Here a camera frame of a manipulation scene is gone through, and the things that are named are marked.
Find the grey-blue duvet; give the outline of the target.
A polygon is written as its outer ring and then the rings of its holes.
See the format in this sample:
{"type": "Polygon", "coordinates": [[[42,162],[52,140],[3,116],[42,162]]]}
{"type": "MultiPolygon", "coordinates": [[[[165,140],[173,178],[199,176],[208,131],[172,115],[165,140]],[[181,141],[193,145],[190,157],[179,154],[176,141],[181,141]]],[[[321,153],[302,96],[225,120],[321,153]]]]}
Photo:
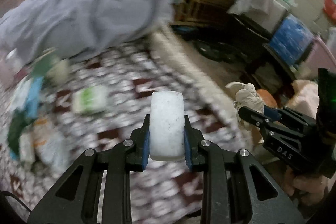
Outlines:
{"type": "Polygon", "coordinates": [[[24,63],[44,50],[90,59],[172,20],[173,0],[25,0],[1,17],[1,44],[24,63]]]}

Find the white foam block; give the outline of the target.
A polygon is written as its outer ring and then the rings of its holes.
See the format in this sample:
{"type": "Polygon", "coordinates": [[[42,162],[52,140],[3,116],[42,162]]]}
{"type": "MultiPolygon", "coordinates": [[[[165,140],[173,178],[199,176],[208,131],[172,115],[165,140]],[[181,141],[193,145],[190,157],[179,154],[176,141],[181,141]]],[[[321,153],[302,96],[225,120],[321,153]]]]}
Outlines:
{"type": "Polygon", "coordinates": [[[155,161],[175,161],[184,157],[185,110],[183,95],[161,91],[151,95],[149,155],[155,161]]]}

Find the orange white snack bag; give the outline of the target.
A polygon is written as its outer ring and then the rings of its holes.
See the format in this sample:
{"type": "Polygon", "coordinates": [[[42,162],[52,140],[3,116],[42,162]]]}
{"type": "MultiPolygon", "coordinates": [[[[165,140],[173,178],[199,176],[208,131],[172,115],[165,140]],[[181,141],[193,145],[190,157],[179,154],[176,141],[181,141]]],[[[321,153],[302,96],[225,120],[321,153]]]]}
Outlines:
{"type": "Polygon", "coordinates": [[[19,138],[19,159],[24,168],[31,170],[39,159],[52,171],[64,172],[70,163],[65,137],[50,119],[42,117],[24,128],[19,138]]]}

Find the dark green wrapper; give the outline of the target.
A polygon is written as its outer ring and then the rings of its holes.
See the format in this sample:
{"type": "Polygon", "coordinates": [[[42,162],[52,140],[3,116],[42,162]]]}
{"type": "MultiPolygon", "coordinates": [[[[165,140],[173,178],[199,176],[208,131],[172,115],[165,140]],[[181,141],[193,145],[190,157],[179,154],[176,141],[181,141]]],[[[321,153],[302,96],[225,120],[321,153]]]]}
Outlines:
{"type": "Polygon", "coordinates": [[[11,151],[16,156],[19,156],[19,138],[23,130],[30,124],[32,124],[32,121],[26,117],[24,111],[15,110],[13,112],[9,132],[7,134],[7,142],[11,151]]]}

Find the orange plastic stool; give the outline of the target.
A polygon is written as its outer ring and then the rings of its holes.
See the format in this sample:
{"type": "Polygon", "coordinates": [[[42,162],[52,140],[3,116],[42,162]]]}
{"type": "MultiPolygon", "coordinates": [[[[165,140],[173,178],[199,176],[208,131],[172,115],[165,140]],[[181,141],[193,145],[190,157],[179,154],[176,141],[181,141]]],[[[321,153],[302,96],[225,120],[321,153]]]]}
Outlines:
{"type": "Polygon", "coordinates": [[[274,99],[272,94],[270,94],[270,92],[264,89],[258,89],[256,92],[262,98],[266,106],[272,107],[272,108],[278,107],[276,100],[274,99]]]}

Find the white plush doll green dress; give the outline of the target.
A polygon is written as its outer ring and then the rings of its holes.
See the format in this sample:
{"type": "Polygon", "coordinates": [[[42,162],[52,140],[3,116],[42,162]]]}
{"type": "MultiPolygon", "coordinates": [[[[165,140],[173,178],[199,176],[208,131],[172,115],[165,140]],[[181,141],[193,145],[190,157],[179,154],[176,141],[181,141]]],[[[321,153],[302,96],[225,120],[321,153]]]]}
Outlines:
{"type": "Polygon", "coordinates": [[[54,85],[62,85],[70,76],[70,61],[61,59],[55,48],[43,51],[31,67],[30,77],[43,77],[54,85]]]}

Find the green white tissue pack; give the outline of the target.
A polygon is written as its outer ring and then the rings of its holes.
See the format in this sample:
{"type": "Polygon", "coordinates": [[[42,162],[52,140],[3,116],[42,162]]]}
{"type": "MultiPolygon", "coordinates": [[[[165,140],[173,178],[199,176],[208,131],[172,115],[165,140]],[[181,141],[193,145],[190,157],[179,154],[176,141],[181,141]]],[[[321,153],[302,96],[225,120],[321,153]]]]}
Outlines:
{"type": "Polygon", "coordinates": [[[108,89],[104,85],[90,86],[72,94],[71,110],[76,114],[94,114],[108,106],[108,89]]]}

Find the blue white wrapper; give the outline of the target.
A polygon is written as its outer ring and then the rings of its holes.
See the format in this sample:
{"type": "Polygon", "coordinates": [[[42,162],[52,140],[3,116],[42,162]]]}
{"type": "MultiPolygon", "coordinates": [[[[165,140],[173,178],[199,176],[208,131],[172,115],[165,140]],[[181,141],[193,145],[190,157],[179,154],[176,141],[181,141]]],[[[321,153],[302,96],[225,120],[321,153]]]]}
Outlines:
{"type": "Polygon", "coordinates": [[[28,120],[37,119],[43,82],[43,76],[22,79],[14,92],[11,111],[22,111],[28,120]]]}

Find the pink plastic tub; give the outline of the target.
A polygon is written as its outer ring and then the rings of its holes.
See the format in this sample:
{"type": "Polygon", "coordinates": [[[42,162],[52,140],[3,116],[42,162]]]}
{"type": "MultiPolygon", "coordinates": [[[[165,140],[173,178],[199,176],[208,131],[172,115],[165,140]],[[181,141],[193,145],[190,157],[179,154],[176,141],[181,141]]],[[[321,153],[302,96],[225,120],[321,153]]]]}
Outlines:
{"type": "Polygon", "coordinates": [[[335,73],[335,57],[319,35],[314,37],[311,52],[309,53],[305,63],[310,70],[310,78],[318,76],[319,68],[325,68],[335,73]]]}

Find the cream fleece blanket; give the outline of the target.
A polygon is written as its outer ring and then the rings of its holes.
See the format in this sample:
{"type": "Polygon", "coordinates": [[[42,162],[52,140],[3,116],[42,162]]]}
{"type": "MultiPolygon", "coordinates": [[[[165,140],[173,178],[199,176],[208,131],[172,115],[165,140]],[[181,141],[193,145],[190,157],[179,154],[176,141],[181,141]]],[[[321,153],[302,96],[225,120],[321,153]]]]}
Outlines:
{"type": "Polygon", "coordinates": [[[149,35],[149,47],[168,67],[194,80],[201,96],[219,107],[220,117],[238,125],[234,97],[213,79],[219,64],[211,66],[211,60],[201,56],[195,48],[176,36],[168,27],[162,27],[149,35]]]}

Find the blue storage box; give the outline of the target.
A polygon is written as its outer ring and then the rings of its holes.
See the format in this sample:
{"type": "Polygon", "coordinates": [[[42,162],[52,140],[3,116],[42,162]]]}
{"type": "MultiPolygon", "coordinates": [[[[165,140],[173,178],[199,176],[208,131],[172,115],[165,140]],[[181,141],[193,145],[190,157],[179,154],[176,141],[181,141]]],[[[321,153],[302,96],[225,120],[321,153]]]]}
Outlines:
{"type": "Polygon", "coordinates": [[[274,33],[269,46],[289,66],[303,55],[313,34],[298,18],[289,14],[274,33]]]}

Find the patterned maroon white blanket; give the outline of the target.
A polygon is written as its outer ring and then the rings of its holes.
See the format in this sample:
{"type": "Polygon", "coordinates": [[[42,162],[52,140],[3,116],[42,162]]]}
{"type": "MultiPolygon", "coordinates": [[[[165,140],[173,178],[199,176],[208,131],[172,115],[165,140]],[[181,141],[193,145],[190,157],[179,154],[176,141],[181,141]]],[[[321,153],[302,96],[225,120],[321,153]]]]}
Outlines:
{"type": "MultiPolygon", "coordinates": [[[[237,151],[245,140],[236,124],[231,100],[220,102],[203,92],[191,77],[173,71],[142,42],[111,48],[90,61],[71,66],[68,81],[42,89],[42,123],[64,136],[63,157],[73,162],[85,149],[112,148],[130,137],[150,112],[151,94],[173,90],[183,94],[193,128],[220,147],[237,151]],[[104,85],[107,108],[80,115],[71,110],[72,94],[104,85]]],[[[149,161],[144,172],[132,173],[131,217],[134,223],[174,223],[201,207],[201,174],[192,174],[184,161],[149,161]]]]}

